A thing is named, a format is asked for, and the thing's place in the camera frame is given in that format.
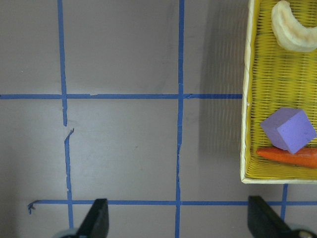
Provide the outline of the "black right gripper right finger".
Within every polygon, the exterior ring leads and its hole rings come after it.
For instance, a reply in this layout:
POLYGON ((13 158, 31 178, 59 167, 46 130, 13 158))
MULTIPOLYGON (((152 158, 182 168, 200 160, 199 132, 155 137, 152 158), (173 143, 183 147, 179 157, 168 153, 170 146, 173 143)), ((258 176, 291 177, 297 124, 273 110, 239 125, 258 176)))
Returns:
POLYGON ((247 225, 254 238, 291 238, 293 233, 260 196, 248 197, 247 225))

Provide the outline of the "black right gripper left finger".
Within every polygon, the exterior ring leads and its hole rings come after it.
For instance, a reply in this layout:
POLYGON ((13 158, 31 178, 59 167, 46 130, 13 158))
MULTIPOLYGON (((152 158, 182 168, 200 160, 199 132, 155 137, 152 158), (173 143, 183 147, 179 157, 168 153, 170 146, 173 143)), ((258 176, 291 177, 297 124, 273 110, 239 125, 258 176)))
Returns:
POLYGON ((74 235, 75 238, 106 238, 109 231, 107 199, 96 199, 74 235))

